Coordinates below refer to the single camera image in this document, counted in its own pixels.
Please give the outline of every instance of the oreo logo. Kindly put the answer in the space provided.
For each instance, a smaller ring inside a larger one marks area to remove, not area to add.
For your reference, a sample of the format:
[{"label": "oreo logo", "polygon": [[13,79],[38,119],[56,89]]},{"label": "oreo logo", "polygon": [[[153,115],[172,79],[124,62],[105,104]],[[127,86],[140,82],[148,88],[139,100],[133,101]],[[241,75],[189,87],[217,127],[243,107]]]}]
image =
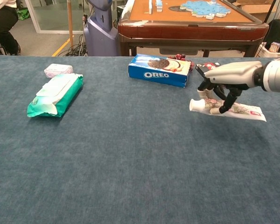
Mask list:
[{"label": "oreo logo", "polygon": [[169,78],[167,73],[145,72],[144,78]]}]

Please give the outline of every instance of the robotic hand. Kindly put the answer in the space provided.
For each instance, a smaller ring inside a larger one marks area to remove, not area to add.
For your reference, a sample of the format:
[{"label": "robotic hand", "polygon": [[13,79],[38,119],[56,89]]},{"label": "robotic hand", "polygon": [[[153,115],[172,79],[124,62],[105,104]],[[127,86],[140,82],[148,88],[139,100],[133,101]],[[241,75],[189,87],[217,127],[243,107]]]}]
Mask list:
[{"label": "robotic hand", "polygon": [[[227,97],[222,86],[230,91]],[[232,107],[243,90],[256,86],[261,86],[264,91],[280,92],[280,59],[264,66],[259,61],[236,62],[207,71],[198,93],[200,98],[211,98],[210,91],[213,90],[224,104],[220,108],[212,108],[210,113],[222,114]]]}]

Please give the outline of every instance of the black pants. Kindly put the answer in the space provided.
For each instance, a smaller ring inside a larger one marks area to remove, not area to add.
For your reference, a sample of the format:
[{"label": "black pants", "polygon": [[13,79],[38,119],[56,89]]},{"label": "black pants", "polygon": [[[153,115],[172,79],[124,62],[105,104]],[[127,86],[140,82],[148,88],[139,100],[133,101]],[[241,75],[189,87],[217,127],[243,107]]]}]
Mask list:
[{"label": "black pants", "polygon": [[18,52],[18,42],[9,32],[17,21],[18,15],[15,8],[4,6],[0,9],[0,44],[10,54]]}]

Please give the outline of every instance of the wooden pole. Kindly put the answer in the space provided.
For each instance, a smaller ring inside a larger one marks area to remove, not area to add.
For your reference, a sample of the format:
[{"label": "wooden pole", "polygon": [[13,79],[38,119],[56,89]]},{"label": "wooden pole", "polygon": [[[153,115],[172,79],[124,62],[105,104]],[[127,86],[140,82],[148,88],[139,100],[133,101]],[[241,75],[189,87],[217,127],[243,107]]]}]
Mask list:
[{"label": "wooden pole", "polygon": [[67,15],[69,18],[69,31],[70,31],[70,47],[73,48],[73,21],[71,15],[71,0],[67,0]]}]

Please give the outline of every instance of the oreo box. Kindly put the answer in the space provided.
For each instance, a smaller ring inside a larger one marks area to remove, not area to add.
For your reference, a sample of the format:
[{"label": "oreo box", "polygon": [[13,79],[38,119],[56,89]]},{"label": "oreo box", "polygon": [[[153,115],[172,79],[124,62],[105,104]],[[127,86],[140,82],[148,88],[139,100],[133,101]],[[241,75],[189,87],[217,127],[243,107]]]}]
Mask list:
[{"label": "oreo box", "polygon": [[199,74],[205,78],[205,72],[215,69],[216,67],[221,66],[219,62],[207,62],[204,64],[196,64],[196,70],[199,72]]},{"label": "oreo box", "polygon": [[129,77],[185,87],[191,62],[166,57],[137,54],[129,63]]}]

